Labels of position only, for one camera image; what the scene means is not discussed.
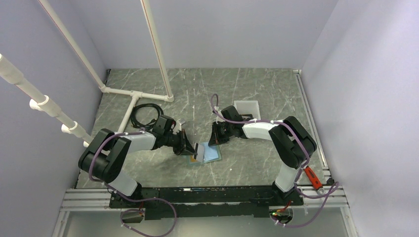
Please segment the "white plain credit card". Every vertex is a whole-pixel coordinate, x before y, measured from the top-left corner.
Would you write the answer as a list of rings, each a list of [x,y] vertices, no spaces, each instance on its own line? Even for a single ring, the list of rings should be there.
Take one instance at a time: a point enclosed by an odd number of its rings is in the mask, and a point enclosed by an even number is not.
[[[204,162],[204,156],[205,156],[205,147],[204,147],[204,145],[199,144],[199,143],[196,143],[196,145],[195,145],[195,151],[196,151],[196,154],[194,155],[194,159],[197,162],[200,162],[200,163]]]

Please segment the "green card holder wallet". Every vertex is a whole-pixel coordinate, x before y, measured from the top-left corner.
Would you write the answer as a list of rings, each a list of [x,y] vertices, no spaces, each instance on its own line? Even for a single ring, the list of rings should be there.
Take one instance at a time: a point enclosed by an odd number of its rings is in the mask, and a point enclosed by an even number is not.
[[[222,160],[222,155],[221,155],[219,146],[210,147],[208,145],[208,142],[203,142],[203,143],[200,143],[200,144],[204,145],[204,147],[205,147],[205,156],[204,156],[204,162],[199,163],[199,164],[205,164],[205,163],[210,163],[210,162],[215,162],[215,161]]]

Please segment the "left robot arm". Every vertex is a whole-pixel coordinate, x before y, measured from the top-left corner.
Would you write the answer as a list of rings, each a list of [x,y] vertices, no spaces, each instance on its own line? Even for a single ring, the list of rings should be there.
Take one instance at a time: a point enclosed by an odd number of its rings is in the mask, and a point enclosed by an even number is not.
[[[81,155],[78,167],[88,173],[90,180],[103,183],[121,195],[127,206],[136,207],[142,201],[142,186],[122,171],[127,154],[166,146],[177,156],[203,157],[204,147],[192,145],[185,130],[174,131],[175,128],[173,118],[161,115],[151,129],[141,128],[139,132],[115,133],[101,129]]]

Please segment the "gold credit card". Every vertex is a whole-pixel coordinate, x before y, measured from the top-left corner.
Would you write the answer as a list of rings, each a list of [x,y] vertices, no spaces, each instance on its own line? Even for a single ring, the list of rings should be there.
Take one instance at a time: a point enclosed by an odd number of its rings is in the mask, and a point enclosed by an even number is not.
[[[188,158],[188,163],[189,164],[199,164],[200,162],[195,159],[195,156],[190,156]]]

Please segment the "clear plastic bin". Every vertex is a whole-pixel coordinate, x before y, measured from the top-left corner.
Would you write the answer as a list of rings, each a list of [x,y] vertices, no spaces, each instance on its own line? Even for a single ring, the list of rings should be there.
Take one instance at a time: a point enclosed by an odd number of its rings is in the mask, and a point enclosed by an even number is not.
[[[258,101],[239,100],[233,102],[234,107],[241,115],[251,114],[254,119],[261,119]]]

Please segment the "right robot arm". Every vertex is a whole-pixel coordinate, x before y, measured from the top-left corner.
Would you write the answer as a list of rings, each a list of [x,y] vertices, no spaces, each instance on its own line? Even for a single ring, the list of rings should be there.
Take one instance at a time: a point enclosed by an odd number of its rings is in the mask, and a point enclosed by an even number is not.
[[[210,99],[212,112],[219,121],[212,124],[209,146],[226,144],[231,137],[242,139],[262,139],[271,141],[281,159],[281,167],[274,185],[272,198],[278,205],[284,205],[292,197],[301,170],[305,168],[317,144],[300,121],[289,116],[283,120],[263,120],[243,118],[234,106],[222,110],[218,108],[218,95]]]

